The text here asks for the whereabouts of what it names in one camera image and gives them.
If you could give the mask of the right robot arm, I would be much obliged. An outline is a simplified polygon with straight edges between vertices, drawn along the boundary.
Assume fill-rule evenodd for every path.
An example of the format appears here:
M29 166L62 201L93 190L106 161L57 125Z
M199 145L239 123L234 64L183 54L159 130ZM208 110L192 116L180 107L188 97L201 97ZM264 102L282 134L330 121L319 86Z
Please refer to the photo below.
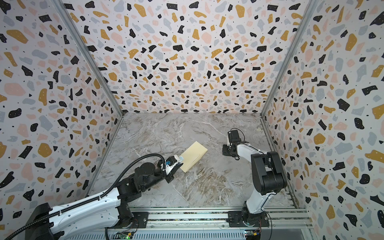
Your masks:
M243 158L251 163L254 189L240 211L228 212L228 223L231 228L268 227L269 216L265 206L288 184L282 160L277 152L253 147L245 137L240 137L240 132L237 128L228 131L228 141L223 145L222 153L237 161Z

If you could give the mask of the cream envelope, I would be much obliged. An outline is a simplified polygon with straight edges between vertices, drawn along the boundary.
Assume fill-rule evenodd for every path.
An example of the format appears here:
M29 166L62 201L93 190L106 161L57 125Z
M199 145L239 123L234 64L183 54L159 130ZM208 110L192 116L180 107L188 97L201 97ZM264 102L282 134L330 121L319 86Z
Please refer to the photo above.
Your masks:
M180 157L183 158L183 165L181 170L186 173L188 172L208 151L206 147L198 142L194 142L188 149L186 149Z

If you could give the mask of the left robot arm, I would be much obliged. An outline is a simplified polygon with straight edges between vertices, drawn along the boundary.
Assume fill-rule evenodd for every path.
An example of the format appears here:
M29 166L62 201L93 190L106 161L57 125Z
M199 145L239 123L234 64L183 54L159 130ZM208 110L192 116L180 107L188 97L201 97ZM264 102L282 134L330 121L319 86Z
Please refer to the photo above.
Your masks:
M143 216L136 217L129 203L163 180L170 183L182 163L167 162L166 168L143 163L119 181L111 191L70 204L38 206L25 230L26 240L63 240L101 228L144 228Z

